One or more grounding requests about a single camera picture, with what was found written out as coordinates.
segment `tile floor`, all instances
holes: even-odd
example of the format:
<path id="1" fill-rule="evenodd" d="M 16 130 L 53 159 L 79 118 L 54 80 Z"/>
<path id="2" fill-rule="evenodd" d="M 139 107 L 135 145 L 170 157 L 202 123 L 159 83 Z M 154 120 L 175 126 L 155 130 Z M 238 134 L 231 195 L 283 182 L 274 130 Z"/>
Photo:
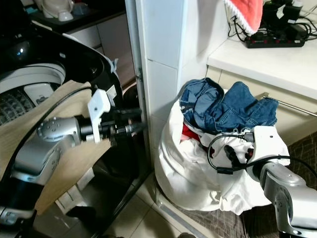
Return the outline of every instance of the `tile floor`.
<path id="1" fill-rule="evenodd" d="M 176 238 L 181 233 L 194 234 L 197 238 L 219 237 L 161 198 L 174 214 L 170 216 L 154 203 L 154 198 L 154 174 L 151 174 L 105 234 L 124 238 Z"/>

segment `white countertop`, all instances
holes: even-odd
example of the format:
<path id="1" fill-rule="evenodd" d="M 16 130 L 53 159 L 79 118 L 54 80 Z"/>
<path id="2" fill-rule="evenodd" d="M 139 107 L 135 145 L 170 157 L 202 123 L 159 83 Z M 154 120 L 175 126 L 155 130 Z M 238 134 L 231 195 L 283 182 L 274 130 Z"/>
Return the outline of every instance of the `white countertop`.
<path id="1" fill-rule="evenodd" d="M 317 39 L 300 48 L 248 49 L 230 38 L 208 65 L 317 99 Z"/>

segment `white laundry bag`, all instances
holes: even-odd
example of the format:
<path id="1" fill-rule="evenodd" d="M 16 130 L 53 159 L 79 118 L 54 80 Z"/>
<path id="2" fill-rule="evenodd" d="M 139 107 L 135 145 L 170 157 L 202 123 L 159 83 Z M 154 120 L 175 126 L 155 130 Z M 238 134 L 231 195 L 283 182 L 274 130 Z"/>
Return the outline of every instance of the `white laundry bag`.
<path id="1" fill-rule="evenodd" d="M 173 203 L 187 210 L 232 211 L 240 215 L 255 206 L 270 204 L 264 196 L 260 184 L 254 181 L 245 170 L 233 175 L 218 174 L 207 160 L 207 153 L 201 144 L 208 147 L 214 135 L 192 128 L 200 137 L 181 141 L 184 117 L 179 100 L 173 105 L 167 123 L 162 131 L 155 159 L 155 174 L 164 194 Z M 245 153 L 253 148 L 249 142 L 236 137 L 224 137 L 212 146 L 215 150 L 212 162 L 219 167 L 232 167 L 223 147 L 230 145 L 241 163 L 246 163 Z M 288 160 L 279 160 L 287 165 Z"/>

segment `robotic arm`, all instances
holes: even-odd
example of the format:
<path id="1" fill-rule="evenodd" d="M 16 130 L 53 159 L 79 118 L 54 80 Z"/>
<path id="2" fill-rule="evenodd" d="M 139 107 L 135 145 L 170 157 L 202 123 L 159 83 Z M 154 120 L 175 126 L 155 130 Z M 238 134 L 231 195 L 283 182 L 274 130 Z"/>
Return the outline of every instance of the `robotic arm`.
<path id="1" fill-rule="evenodd" d="M 280 155 L 277 145 L 287 149 L 275 127 L 256 126 L 253 135 L 254 155 L 248 163 Z M 277 151 L 268 154 L 266 148 Z M 247 172 L 260 182 L 265 196 L 274 205 L 280 237 L 317 237 L 316 190 L 307 187 L 305 180 L 288 168 L 271 161 L 248 167 Z"/>
<path id="2" fill-rule="evenodd" d="M 0 237 L 23 237 L 24 223 L 32 225 L 35 217 L 35 203 L 45 184 L 51 178 L 60 157 L 69 148 L 82 141 L 109 138 L 113 143 L 121 136 L 145 128 L 143 123 L 122 124 L 132 116 L 139 115 L 140 109 L 113 110 L 104 90 L 98 89 L 88 104 L 90 119 L 82 116 L 52 118 L 41 123 L 35 135 L 18 152 L 10 176 L 2 185 L 0 193 Z M 100 116 L 107 113 L 111 120 L 102 121 Z"/>

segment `blue jeans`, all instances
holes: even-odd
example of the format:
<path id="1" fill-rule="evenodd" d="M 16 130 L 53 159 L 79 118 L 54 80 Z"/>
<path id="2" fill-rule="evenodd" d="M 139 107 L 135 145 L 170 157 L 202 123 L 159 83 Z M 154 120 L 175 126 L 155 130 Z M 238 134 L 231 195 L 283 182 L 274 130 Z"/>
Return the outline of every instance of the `blue jeans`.
<path id="1" fill-rule="evenodd" d="M 234 83 L 224 94 L 223 89 L 210 78 L 189 81 L 180 99 L 187 123 L 211 134 L 251 129 L 256 125 L 274 125 L 277 106 L 278 102 L 274 99 L 258 101 L 242 82 Z"/>

